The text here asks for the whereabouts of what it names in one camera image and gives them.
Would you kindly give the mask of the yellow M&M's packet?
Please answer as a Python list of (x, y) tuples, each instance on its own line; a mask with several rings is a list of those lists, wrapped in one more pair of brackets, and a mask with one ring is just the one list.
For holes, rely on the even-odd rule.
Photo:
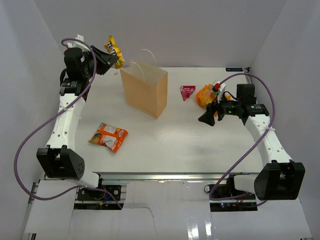
[(118, 47), (118, 45), (116, 43), (114, 37), (112, 35), (110, 35), (108, 37), (108, 40), (104, 43), (103, 46), (110, 55), (118, 57), (118, 60), (115, 63), (115, 68), (121, 69), (125, 64), (125, 59), (123, 57), (122, 51), (120, 50), (120, 48)]

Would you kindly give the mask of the red snack packet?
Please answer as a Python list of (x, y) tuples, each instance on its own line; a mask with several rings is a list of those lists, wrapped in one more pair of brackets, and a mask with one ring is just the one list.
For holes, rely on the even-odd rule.
[(180, 94), (182, 96), (183, 101), (188, 99), (195, 90), (196, 90), (195, 85), (182, 85), (180, 87)]

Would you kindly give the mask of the orange Fox's candy bag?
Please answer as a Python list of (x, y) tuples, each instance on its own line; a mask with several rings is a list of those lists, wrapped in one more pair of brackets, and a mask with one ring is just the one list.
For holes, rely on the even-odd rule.
[(107, 147), (116, 153), (127, 135), (127, 130), (102, 122), (88, 142)]

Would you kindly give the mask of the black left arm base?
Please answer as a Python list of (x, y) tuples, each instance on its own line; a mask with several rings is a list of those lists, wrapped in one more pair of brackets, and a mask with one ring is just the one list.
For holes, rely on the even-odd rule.
[[(116, 199), (121, 207), (121, 185), (102, 185), (102, 189), (108, 191)], [(86, 188), (81, 188), (78, 190), (74, 202), (75, 210), (121, 210), (118, 204), (113, 200), (113, 198), (104, 191), (89, 190)]]

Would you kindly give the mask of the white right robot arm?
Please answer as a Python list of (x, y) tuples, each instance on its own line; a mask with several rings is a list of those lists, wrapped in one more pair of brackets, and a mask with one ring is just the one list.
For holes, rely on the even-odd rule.
[(295, 200), (305, 175), (305, 167), (295, 162), (284, 150), (275, 130), (271, 127), (270, 114), (264, 104), (258, 104), (255, 86), (238, 84), (236, 97), (226, 97), (226, 85), (216, 83), (212, 90), (216, 98), (206, 106), (199, 121), (210, 126), (224, 116), (237, 116), (251, 134), (258, 149), (262, 170), (258, 174), (230, 174), (226, 180), (226, 195), (236, 200), (244, 194), (254, 194), (259, 200)]

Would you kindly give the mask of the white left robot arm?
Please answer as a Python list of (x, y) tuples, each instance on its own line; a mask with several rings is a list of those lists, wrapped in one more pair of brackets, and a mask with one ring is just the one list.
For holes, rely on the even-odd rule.
[(88, 86), (94, 74), (104, 75), (118, 60), (116, 55), (92, 47), (92, 52), (79, 47), (64, 51), (66, 68), (60, 75), (59, 115), (51, 137), (36, 157), (47, 177), (73, 180), (88, 186), (88, 193), (99, 200), (105, 196), (106, 187), (99, 183), (100, 176), (89, 170), (84, 159), (76, 153), (76, 131), (80, 114), (85, 106)]

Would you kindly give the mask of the orange yellow candy bag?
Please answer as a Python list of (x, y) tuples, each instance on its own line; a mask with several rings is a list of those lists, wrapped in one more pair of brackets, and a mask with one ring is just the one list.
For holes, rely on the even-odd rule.
[[(195, 95), (195, 98), (196, 98), (196, 102), (197, 104), (203, 108), (203, 109), (206, 109), (207, 108), (207, 105), (212, 103), (213, 101), (217, 101), (216, 99), (216, 95), (212, 92), (212, 85), (213, 84), (208, 84), (208, 85), (205, 85), (204, 88), (202, 90), (200, 90), (196, 95)], [(223, 96), (227, 99), (227, 100), (230, 100), (231, 98), (233, 98), (233, 95), (226, 91), (223, 93), (222, 95), (222, 98)]]

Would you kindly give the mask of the brown paper bag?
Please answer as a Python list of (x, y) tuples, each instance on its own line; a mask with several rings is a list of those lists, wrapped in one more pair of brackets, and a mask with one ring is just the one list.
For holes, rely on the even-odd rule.
[[(146, 51), (153, 57), (153, 64), (143, 60)], [(158, 119), (168, 102), (168, 72), (159, 68), (154, 54), (140, 50), (140, 59), (132, 59), (128, 67), (120, 69), (126, 103)]]

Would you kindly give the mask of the blue label right corner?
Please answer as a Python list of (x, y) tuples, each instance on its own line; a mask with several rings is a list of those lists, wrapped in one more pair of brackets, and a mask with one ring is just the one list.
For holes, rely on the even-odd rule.
[(243, 69), (241, 67), (226, 67), (225, 70), (227, 72), (242, 72)]

